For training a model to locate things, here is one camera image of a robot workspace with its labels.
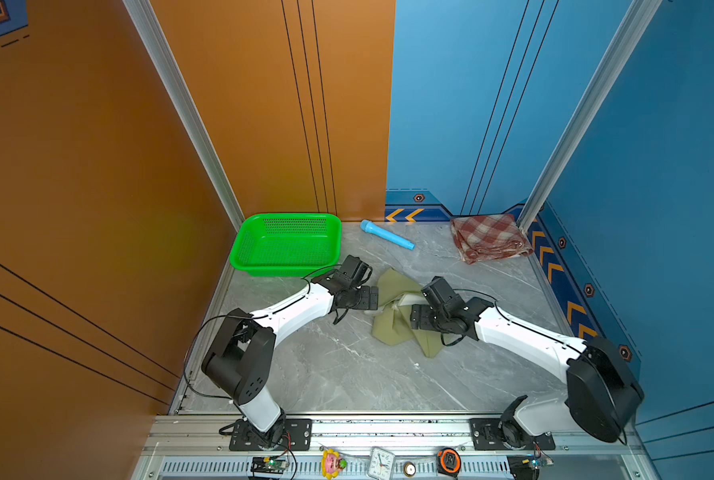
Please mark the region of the olive green skirt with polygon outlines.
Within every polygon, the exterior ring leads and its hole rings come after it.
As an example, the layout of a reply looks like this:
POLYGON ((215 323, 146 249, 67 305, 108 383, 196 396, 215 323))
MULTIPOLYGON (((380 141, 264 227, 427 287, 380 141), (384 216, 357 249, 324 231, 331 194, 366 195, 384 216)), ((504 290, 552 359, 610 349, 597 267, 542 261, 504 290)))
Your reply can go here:
POLYGON ((377 286, 379 312, 373 320, 373 337, 388 346, 416 340, 427 358, 435 358, 443 349, 440 335, 411 326, 412 307, 428 305, 421 285, 390 268, 379 277, 377 286))

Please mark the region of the red plaid skirt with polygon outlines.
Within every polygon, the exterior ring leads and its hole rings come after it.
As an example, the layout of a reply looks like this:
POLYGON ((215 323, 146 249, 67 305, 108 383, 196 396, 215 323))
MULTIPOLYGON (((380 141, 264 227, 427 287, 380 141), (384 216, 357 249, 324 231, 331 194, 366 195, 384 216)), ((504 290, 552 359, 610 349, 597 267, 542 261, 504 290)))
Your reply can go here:
POLYGON ((534 252, 511 214, 454 218, 451 231, 462 260, 469 265, 529 256, 534 252))

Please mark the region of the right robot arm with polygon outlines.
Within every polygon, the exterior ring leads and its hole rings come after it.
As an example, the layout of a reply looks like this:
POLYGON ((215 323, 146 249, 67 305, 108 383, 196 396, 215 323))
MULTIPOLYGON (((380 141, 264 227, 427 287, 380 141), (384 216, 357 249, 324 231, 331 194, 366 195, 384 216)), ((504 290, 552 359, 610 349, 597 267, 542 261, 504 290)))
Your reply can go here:
POLYGON ((511 449, 544 434, 583 431, 606 443, 627 443, 626 427, 645 394, 617 347, 601 337, 581 339, 531 324, 504 311, 491 295, 462 292, 436 276, 410 307, 410 324, 437 332, 446 346, 472 339, 498 346, 556 377, 563 389, 523 394, 501 414, 497 431, 511 449))

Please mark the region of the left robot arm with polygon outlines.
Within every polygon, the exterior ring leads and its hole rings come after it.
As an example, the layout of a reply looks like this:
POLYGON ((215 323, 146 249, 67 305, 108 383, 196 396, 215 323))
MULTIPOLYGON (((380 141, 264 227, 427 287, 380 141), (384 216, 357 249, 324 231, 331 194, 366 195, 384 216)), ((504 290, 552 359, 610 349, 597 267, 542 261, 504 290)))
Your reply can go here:
POLYGON ((349 255, 341 264, 306 277, 302 290, 276 304, 253 312, 237 308, 223 316, 201 371, 240 410, 259 446, 273 448, 287 437, 285 412, 267 387, 276 346, 333 312, 339 323, 351 311, 376 311, 378 288, 367 284, 372 272, 366 262, 349 255))

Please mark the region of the blue toy microphone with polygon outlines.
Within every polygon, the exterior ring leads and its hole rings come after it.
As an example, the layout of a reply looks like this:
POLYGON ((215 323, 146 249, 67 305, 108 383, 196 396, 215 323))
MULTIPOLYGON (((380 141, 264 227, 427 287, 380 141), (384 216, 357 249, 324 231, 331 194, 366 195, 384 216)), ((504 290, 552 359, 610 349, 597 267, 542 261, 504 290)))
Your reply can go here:
POLYGON ((384 228, 381 228, 370 220, 362 220, 360 223, 360 228, 363 232, 367 234, 377 236, 402 248, 408 250, 415 249, 415 244, 410 240, 407 240, 397 234, 394 234, 384 228))

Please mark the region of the green plastic basket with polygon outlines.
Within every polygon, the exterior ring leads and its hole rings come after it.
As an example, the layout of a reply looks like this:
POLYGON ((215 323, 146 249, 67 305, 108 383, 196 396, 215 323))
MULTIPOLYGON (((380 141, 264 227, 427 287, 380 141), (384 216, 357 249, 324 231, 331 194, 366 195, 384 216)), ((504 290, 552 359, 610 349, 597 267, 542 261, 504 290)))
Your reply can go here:
POLYGON ((242 224, 230 253, 234 269, 259 277, 302 277, 336 264, 343 224, 326 213, 266 213, 242 224))

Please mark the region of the orange black tape measure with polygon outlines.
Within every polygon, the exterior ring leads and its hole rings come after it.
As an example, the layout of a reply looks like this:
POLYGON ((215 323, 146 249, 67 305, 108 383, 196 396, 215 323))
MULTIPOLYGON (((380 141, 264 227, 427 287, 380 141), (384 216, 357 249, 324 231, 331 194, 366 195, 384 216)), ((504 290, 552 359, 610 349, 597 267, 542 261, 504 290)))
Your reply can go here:
POLYGON ((438 474, 457 478, 462 469, 460 454, 454 448, 442 448, 436 456, 436 469, 438 474))

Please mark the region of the small round brass object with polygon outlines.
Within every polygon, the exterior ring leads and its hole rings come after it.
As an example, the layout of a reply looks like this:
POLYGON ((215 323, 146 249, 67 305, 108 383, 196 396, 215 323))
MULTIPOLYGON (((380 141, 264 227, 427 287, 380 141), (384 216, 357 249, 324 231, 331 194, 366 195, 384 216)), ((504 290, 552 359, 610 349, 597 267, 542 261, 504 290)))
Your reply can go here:
POLYGON ((413 478, 418 472, 417 465, 412 461, 406 461, 403 464, 403 474, 407 478, 413 478))

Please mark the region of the small white clock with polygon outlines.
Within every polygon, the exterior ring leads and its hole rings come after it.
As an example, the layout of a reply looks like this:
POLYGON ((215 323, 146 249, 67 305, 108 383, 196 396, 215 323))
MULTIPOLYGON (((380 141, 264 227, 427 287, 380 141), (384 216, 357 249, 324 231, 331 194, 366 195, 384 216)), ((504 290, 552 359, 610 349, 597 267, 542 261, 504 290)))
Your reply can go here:
POLYGON ((396 455, 380 447, 371 450, 367 475, 373 480, 390 480, 394 471, 396 455))

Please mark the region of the right circuit board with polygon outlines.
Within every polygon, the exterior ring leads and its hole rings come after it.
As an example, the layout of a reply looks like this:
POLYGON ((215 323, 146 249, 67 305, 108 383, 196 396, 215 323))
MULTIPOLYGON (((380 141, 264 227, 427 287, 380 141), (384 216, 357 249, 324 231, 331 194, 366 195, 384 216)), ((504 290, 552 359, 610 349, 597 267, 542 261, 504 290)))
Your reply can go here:
POLYGON ((555 464, 549 456, 508 456, 507 460, 514 480, 539 480, 541 471, 555 464))

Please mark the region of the yellow pink flower toy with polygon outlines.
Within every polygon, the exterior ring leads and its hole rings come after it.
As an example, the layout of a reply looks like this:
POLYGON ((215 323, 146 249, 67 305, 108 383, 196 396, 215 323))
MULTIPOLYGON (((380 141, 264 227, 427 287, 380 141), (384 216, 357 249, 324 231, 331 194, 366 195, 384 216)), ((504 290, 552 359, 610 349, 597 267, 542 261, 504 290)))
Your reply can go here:
POLYGON ((321 462, 322 475, 327 480, 336 479, 348 467, 348 461, 340 452, 325 449, 321 462))

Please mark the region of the green circuit board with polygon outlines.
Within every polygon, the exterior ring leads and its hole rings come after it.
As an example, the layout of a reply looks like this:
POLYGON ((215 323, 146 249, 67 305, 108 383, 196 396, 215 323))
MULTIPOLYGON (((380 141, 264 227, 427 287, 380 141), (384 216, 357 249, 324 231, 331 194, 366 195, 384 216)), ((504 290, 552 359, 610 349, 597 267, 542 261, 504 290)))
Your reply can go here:
POLYGON ((249 475, 251 479, 283 479, 291 471, 288 460, 279 457, 253 457, 249 475))

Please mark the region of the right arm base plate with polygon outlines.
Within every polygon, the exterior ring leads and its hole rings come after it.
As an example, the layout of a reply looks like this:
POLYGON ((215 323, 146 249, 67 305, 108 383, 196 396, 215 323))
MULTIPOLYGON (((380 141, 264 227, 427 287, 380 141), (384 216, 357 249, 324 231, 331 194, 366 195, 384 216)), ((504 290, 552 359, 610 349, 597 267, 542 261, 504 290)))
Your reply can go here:
POLYGON ((513 421, 479 417, 469 420, 470 434, 477 451, 556 449, 550 433, 530 436, 513 421))

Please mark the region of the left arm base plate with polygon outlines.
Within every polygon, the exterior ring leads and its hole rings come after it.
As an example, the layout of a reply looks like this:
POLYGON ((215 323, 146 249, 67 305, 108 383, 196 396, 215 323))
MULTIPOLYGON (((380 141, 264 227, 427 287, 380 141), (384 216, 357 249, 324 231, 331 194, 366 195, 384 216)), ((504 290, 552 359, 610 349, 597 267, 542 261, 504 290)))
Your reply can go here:
POLYGON ((290 448, 308 451, 312 440, 313 421, 309 418, 281 418, 269 431, 262 432, 250 421, 240 419, 231 425, 230 451, 260 452, 290 448))

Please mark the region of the aluminium front rail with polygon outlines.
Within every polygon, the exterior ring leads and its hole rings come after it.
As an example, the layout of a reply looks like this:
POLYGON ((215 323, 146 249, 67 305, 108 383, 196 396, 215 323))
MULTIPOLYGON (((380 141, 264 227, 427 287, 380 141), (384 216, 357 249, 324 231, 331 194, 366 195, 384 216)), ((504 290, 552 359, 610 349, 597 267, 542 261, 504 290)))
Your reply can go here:
POLYGON ((628 441, 607 444, 581 432, 555 432, 552 451, 477 451, 469 420, 494 415, 475 413, 304 413, 288 418, 313 421, 308 451, 290 448, 260 452, 230 451, 231 425, 237 415, 178 415, 156 419, 133 470, 134 479, 251 479, 253 457, 288 460, 291 471, 283 479, 321 479, 323 451, 333 449, 348 461, 341 479, 371 479, 368 465, 373 447, 396 455, 391 479, 442 479, 436 456, 445 447, 461 457, 460 479, 513 479, 508 456, 549 456, 555 464, 540 479, 656 479, 658 473, 633 430, 628 441), (403 474, 412 461, 418 472, 403 474))

